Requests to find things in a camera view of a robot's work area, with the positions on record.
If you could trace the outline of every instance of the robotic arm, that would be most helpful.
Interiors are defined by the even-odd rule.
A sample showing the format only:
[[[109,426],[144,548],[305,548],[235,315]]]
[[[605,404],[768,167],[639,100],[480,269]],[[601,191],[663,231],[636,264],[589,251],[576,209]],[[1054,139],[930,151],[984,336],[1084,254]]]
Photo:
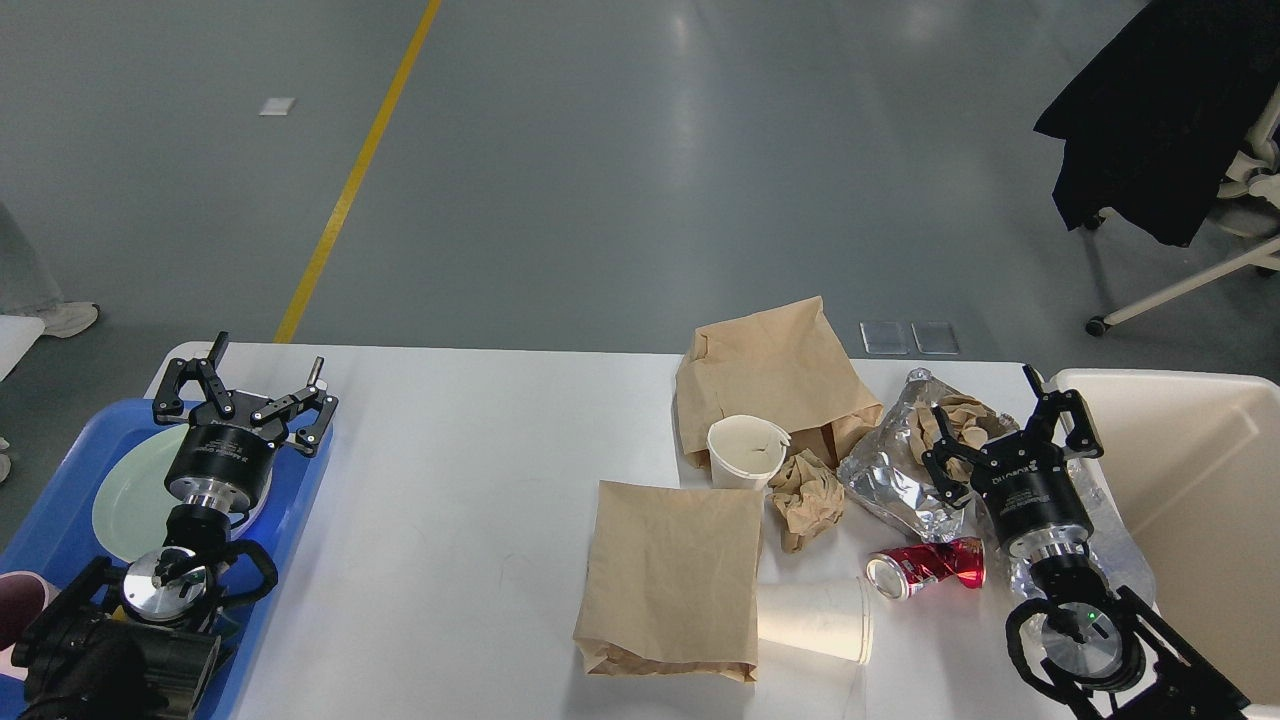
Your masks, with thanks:
[[[229,515],[264,502],[282,447],[316,455],[338,398],[320,379],[321,357],[302,389],[278,400],[227,389],[218,377],[227,338],[219,333],[206,357],[170,361],[151,406],[157,424],[189,425],[164,479],[180,503],[163,546],[128,568],[93,559],[27,628],[13,653],[29,669],[22,720],[189,720],[234,652],[218,619],[275,587],[271,556],[255,541],[230,539]],[[205,401],[187,413],[179,392],[189,382]],[[312,410],[315,420],[291,437],[288,423]],[[242,557],[261,582],[228,593],[223,575]]]
[[[1133,591],[1112,592],[1091,561],[1093,523],[1066,473],[1066,460],[1097,457],[1102,446],[1078,392],[1046,392],[1036,370],[1023,369],[1037,396],[1025,429],[974,450],[956,439],[946,414],[934,407],[941,438],[924,454],[942,500],[960,507],[977,493],[1001,550],[1029,561],[1032,579],[1044,593],[1019,605],[1005,623],[1009,657],[1019,675],[1079,720],[1102,720],[1092,702],[1096,692],[1108,694],[1112,720],[1243,719],[1248,698]],[[1053,442],[1062,415],[1071,419],[1065,447]],[[969,486],[947,474],[952,459],[972,465]],[[1021,639],[1023,626],[1037,619],[1044,652],[1041,669],[1048,680],[1032,671]],[[1142,680],[1144,646],[1156,655],[1156,679],[1119,705],[1116,693]]]

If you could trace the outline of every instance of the person's foot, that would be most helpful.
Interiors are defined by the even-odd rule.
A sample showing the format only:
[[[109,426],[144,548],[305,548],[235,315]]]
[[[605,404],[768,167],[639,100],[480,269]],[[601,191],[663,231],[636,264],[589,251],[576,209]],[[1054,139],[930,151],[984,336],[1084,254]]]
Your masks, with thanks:
[[[63,302],[49,310],[36,313],[45,322],[44,334],[68,338],[84,332],[97,322],[97,305],[93,302]]]

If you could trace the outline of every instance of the red can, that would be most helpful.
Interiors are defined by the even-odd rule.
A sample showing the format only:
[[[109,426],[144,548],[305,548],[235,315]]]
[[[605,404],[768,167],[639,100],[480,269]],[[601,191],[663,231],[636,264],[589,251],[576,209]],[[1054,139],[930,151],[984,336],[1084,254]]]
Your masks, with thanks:
[[[867,579],[890,600],[906,600],[951,575],[966,588],[982,587],[986,571],[979,538],[895,547],[867,559]]]

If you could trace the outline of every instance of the blue tray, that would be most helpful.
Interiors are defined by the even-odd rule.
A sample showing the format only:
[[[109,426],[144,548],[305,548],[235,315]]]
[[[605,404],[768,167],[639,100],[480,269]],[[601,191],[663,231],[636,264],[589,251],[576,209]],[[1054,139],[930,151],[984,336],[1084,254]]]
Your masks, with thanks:
[[[307,413],[308,418],[315,415]],[[165,429],[151,419],[150,400],[122,400],[95,415],[81,430],[70,452],[59,465],[49,487],[41,493],[13,542],[0,555],[0,573],[32,570],[56,587],[67,587],[95,556],[110,553],[93,534],[93,498],[106,473],[124,454]],[[257,541],[280,569],[280,582],[288,579],[288,562],[298,544],[302,527],[311,511],[320,478],[329,462],[332,442],[320,446],[315,457],[283,448],[271,469],[271,489],[257,520],[244,532],[246,539]],[[156,523],[164,524],[164,518]],[[260,578],[251,562],[242,561],[224,575],[230,592],[243,592],[257,585]],[[243,625],[228,644],[236,655],[210,680],[196,717],[223,720],[236,707],[236,700],[253,665],[257,646],[271,616],[271,605],[280,596],[279,588],[248,607],[237,607],[228,615]],[[0,717],[17,717],[26,708],[22,683],[0,675]]]

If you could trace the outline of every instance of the brown paper bag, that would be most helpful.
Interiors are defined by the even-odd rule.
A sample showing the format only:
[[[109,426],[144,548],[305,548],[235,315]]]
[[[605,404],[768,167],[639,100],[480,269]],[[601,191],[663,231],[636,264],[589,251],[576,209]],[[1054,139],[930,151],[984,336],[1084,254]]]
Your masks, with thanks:
[[[822,313],[822,297],[705,325],[676,372],[680,443],[695,466],[709,462],[707,430],[730,415],[755,415],[838,465],[879,421],[883,405],[849,364]]]
[[[573,630],[588,675],[755,682],[760,493],[600,483]]]

